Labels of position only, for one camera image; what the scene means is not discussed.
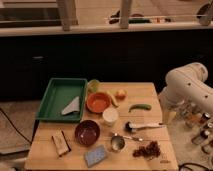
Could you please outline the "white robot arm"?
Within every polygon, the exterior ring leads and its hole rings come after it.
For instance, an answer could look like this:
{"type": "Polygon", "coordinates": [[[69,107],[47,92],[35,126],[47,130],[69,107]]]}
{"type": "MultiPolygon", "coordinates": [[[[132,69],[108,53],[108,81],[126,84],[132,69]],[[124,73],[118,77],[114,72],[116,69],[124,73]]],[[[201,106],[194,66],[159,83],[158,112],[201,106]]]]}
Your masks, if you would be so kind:
{"type": "Polygon", "coordinates": [[[166,86],[158,95],[164,124],[186,101],[213,115],[213,88],[205,84],[207,78],[208,70],[199,62],[172,69],[166,74],[166,86]]]}

